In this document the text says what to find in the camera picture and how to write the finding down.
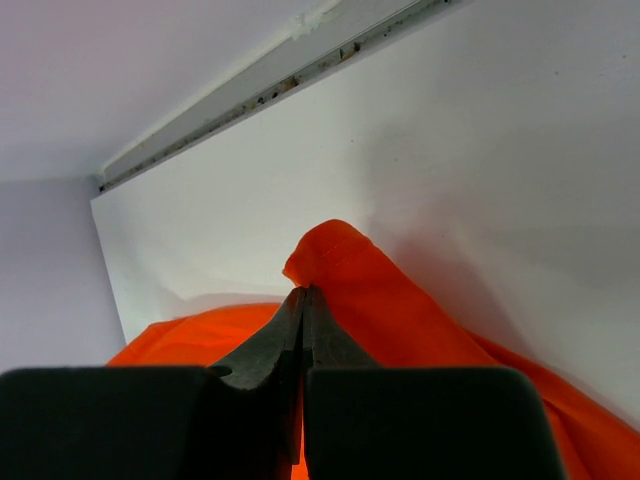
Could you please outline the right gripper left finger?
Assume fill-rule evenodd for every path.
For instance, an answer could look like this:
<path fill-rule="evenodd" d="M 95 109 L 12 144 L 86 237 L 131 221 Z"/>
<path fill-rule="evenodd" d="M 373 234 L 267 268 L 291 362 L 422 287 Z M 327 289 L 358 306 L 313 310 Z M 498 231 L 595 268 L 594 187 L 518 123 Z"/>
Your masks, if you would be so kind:
<path fill-rule="evenodd" d="M 269 322 L 211 369 L 228 386 L 275 400 L 274 432 L 291 464 L 300 462 L 303 307 L 306 289 L 293 289 Z"/>

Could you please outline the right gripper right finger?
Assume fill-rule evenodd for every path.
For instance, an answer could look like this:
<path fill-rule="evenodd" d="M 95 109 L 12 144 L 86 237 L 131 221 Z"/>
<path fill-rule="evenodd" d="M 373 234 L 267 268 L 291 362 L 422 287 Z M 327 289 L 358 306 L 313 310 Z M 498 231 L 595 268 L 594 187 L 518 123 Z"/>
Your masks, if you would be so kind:
<path fill-rule="evenodd" d="M 379 364 L 339 325 L 322 291 L 306 289 L 301 317 L 305 369 L 377 368 Z"/>

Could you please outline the orange t shirt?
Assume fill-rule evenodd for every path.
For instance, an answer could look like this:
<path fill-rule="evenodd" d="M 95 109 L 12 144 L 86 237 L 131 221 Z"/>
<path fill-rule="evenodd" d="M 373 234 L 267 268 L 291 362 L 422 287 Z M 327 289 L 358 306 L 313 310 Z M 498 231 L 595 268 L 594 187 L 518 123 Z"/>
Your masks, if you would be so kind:
<path fill-rule="evenodd" d="M 636 479 L 639 433 L 542 365 L 459 326 L 368 237 L 342 220 L 308 231 L 283 273 L 316 285 L 339 325 L 391 367 L 506 366 L 541 394 L 572 479 Z M 225 306 L 147 327 L 112 366 L 208 365 L 262 328 L 276 303 Z"/>

